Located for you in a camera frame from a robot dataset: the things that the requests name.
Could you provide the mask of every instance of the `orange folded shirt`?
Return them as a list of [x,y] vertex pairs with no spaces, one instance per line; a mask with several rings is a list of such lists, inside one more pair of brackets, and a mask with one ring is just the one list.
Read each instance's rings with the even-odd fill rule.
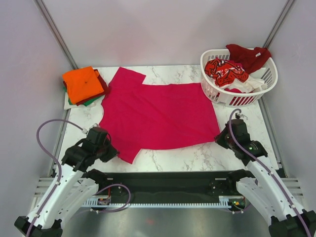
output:
[[91,66],[67,72],[63,74],[63,80],[72,104],[104,92]]

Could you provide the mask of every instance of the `metal floor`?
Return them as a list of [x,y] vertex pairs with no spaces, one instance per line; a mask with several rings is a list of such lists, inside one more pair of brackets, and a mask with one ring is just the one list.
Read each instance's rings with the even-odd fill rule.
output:
[[243,214],[217,209],[129,208],[85,212],[69,221],[62,237],[270,237],[254,207]]

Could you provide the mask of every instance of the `dark red cloth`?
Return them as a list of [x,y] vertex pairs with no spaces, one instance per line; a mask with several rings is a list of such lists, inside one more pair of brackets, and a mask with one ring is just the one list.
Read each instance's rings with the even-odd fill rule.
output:
[[166,150],[213,142],[219,134],[200,83],[144,85],[145,75],[119,68],[102,102],[100,126],[118,157],[132,163],[140,149]]
[[241,63],[242,68],[248,74],[262,68],[268,58],[271,57],[270,52],[266,48],[255,47],[252,50],[237,44],[228,44],[226,48],[231,53],[230,60],[233,60],[235,63]]

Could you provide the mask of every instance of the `laundry basket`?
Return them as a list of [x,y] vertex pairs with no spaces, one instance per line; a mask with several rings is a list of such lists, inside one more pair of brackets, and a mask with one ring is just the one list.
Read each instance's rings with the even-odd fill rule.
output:
[[272,60],[269,58],[264,64],[266,71],[264,72],[261,79],[263,79],[267,84],[267,89],[255,89],[252,93],[234,93],[228,92],[218,88],[215,84],[212,83],[212,78],[207,76],[204,72],[205,65],[208,61],[218,57],[219,59],[229,60],[229,50],[228,49],[212,49],[206,51],[201,56],[201,86],[205,95],[213,102],[223,102],[228,107],[241,107],[245,105],[250,105],[256,102],[258,99],[263,96],[264,93],[273,89],[277,83],[277,68]]

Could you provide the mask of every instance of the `marble surface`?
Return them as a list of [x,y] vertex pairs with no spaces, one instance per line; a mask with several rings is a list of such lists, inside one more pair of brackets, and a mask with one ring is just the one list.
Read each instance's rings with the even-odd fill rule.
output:
[[[126,68],[145,74],[146,78],[143,83],[150,85],[198,83],[201,78],[200,65]],[[106,83],[109,83],[118,67],[97,69]],[[225,107],[223,104],[213,104],[213,106],[220,129],[222,130],[233,108]],[[278,169],[258,102],[242,107],[242,113],[248,117],[245,122],[251,139],[262,143],[269,154],[274,168]],[[71,109],[69,120],[89,129],[95,123],[99,123],[103,115],[106,116],[106,111],[103,111],[100,100],[92,108]],[[74,145],[83,137],[85,135],[79,129],[68,124],[59,159],[64,156],[65,150],[68,147]],[[102,163],[98,160],[91,168],[96,168],[103,172],[155,172],[236,170],[244,168],[244,166],[231,150],[226,150],[212,142],[174,150],[141,150],[133,164],[126,163],[116,157],[108,163]]]

